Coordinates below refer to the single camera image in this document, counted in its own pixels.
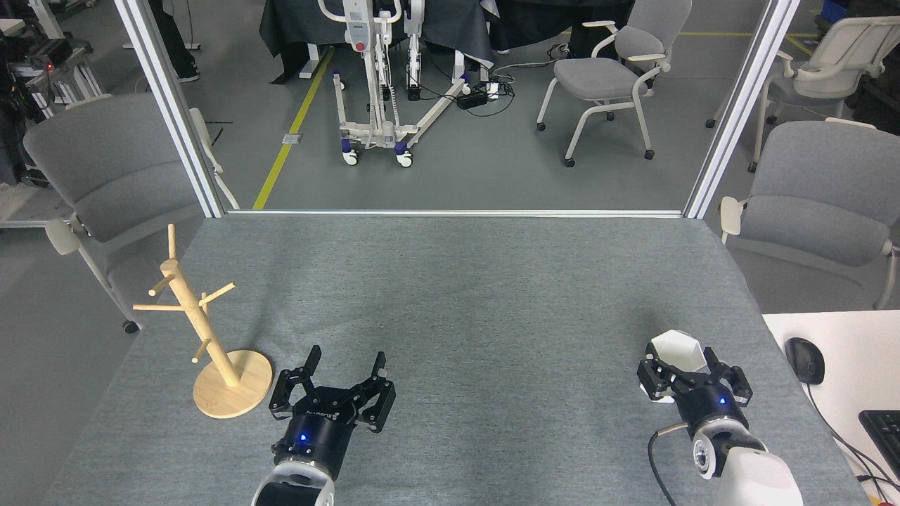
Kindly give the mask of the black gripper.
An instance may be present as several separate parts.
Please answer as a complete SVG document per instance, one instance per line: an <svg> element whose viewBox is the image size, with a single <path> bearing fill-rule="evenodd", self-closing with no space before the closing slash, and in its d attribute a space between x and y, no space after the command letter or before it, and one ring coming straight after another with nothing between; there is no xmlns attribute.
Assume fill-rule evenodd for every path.
<svg viewBox="0 0 900 506"><path fill-rule="evenodd" d="M689 438L711 420L728 417L737 420L746 429L749 422L740 410L752 399L753 391L740 366L730 366L717 358L711 348L706 348L706 362L710 384L697 387L697 374L686 372L658 358L644 358L639 362L637 377L648 398L661 401L663 397L679 395L679 415L688 423Z"/></svg>
<svg viewBox="0 0 900 506"><path fill-rule="evenodd" d="M396 390L387 378L385 352L379 351L370 377L350 389L352 406L336 411L325 411L322 404L311 408L296 404L292 408L290 395L297 384L302 385L312 403L321 400L311 380L321 355L321 347L314 345L302 366L284 369L277 377L268 403L270 413L275 420L285 420L292 409L292 419L283 438L273 445L274 464L289 460L312 463L336 480L356 422L366 423L370 432L382 432Z"/></svg>

